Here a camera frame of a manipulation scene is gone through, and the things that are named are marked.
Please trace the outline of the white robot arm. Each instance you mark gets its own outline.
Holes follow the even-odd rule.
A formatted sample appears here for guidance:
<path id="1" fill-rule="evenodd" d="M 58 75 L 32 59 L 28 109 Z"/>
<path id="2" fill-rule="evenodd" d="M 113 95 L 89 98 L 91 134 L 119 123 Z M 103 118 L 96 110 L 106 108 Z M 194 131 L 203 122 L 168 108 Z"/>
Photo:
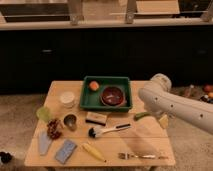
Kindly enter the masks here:
<path id="1" fill-rule="evenodd" d="M 171 86 L 171 80 L 158 73 L 138 90 L 138 96 L 153 116 L 167 113 L 213 135 L 213 105 L 171 94 Z"/>

